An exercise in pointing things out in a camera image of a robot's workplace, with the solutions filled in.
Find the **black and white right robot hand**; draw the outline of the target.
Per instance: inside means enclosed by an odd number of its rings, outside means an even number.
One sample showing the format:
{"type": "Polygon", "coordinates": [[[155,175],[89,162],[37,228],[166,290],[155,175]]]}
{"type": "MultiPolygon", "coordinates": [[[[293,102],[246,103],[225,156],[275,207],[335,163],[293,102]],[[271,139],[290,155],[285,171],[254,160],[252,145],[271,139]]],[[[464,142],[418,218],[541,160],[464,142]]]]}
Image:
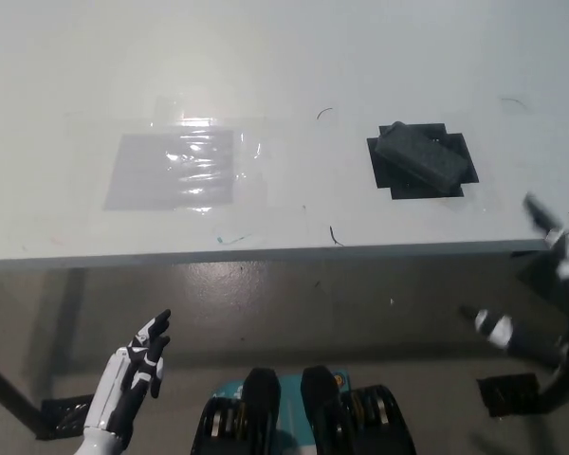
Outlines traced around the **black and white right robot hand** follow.
{"type": "Polygon", "coordinates": [[[551,382],[544,388],[532,373],[481,379],[480,393],[492,417],[547,414],[569,402],[569,229],[532,193],[524,197],[523,207],[543,235],[554,262],[567,331],[553,343],[508,315],[467,305],[459,309],[461,316],[489,344],[511,357],[532,362],[553,373],[551,382]]]}

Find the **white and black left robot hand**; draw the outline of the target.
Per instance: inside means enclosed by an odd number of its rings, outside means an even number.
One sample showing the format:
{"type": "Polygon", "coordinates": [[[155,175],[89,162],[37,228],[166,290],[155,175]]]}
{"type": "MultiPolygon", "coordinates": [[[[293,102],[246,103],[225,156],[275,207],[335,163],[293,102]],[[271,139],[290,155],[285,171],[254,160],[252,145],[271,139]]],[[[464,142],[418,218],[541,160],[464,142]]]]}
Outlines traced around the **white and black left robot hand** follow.
{"type": "Polygon", "coordinates": [[[109,358],[84,427],[114,434],[121,441],[132,436],[134,420],[145,397],[159,395],[164,370],[163,351],[171,311],[150,319],[124,347],[109,358]]]}

